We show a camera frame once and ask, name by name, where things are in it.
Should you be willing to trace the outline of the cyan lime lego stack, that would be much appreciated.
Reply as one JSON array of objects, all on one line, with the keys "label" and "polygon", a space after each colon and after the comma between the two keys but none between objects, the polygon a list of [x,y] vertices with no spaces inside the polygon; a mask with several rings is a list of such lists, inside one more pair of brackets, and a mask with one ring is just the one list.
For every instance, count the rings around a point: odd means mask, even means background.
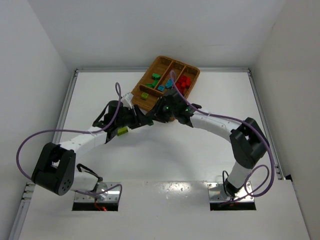
[{"label": "cyan lime lego stack", "polygon": [[122,136],[124,134],[127,134],[129,132],[129,128],[127,126],[121,127],[117,130],[117,136]]}]

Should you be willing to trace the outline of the small cyan lego cube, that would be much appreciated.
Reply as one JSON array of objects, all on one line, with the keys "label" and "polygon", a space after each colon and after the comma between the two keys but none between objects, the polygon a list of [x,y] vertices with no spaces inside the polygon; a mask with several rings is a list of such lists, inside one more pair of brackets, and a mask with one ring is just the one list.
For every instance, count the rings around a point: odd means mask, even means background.
[{"label": "small cyan lego cube", "polygon": [[163,85],[159,85],[158,88],[157,88],[159,91],[163,92],[165,87]]}]

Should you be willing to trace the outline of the long cyan lego brick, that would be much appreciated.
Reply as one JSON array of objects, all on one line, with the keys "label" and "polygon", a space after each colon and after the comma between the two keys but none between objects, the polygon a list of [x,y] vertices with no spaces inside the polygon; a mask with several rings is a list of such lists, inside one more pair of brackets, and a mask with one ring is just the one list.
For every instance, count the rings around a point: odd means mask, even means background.
[{"label": "long cyan lego brick", "polygon": [[166,88],[166,89],[172,88],[173,85],[174,85],[174,83],[175,83],[175,82],[170,78],[170,79],[166,82],[165,88]]}]

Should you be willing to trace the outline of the lime piece of split lego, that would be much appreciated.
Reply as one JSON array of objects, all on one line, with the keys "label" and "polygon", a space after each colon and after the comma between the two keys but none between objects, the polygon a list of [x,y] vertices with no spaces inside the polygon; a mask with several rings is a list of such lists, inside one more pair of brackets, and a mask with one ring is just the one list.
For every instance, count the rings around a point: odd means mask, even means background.
[{"label": "lime piece of split lego", "polygon": [[147,99],[148,99],[148,96],[149,96],[148,93],[143,92],[140,97],[141,97],[141,99],[143,99],[143,100],[147,100]]}]

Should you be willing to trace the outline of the small red lego brick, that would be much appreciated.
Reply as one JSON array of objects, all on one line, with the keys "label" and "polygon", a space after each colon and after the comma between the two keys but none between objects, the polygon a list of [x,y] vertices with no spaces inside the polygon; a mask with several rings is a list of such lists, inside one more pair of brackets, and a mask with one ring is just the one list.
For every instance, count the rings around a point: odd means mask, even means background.
[{"label": "small red lego brick", "polygon": [[177,85],[181,88],[189,88],[191,86],[191,78],[183,75],[177,80]]}]

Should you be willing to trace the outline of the dark green split lego piece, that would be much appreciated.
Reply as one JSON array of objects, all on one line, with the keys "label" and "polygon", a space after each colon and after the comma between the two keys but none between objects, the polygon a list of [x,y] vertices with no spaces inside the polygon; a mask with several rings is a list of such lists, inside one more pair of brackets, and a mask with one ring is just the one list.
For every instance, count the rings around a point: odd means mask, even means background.
[{"label": "dark green split lego piece", "polygon": [[145,86],[146,86],[146,87],[149,87],[149,88],[154,88],[154,87],[155,87],[154,84],[150,84],[150,83],[149,83],[149,84],[146,84]]}]

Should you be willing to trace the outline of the dark green lego brick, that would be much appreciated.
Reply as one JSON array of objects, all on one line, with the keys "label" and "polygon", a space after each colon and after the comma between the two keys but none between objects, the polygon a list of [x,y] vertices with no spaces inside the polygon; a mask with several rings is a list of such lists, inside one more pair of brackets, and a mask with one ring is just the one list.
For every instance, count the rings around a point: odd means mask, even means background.
[{"label": "dark green lego brick", "polygon": [[158,84],[159,80],[160,80],[159,78],[158,78],[158,79],[154,79],[154,81],[153,81],[153,83],[151,84],[151,86],[152,86],[153,88],[155,88],[156,85]]}]

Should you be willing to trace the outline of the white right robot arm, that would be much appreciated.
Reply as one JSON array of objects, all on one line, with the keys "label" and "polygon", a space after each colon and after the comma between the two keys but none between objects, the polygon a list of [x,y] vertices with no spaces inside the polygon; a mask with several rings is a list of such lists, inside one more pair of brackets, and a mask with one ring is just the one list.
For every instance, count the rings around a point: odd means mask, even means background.
[{"label": "white right robot arm", "polygon": [[205,112],[201,105],[188,104],[175,89],[169,89],[146,114],[161,123],[171,118],[182,125],[202,129],[222,137],[231,144],[235,164],[224,182],[227,195],[235,197],[245,185],[257,162],[265,155],[269,143],[253,118],[237,121]]}]

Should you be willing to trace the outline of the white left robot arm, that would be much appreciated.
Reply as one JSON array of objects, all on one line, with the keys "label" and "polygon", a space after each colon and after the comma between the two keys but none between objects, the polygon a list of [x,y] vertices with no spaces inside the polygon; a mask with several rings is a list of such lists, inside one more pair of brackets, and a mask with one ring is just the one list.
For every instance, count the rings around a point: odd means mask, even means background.
[{"label": "white left robot arm", "polygon": [[133,130],[152,124],[152,119],[129,98],[112,100],[88,130],[58,144],[45,144],[31,180],[58,196],[68,191],[93,195],[102,177],[88,168],[80,169],[79,159],[94,148],[110,142],[123,127]]}]

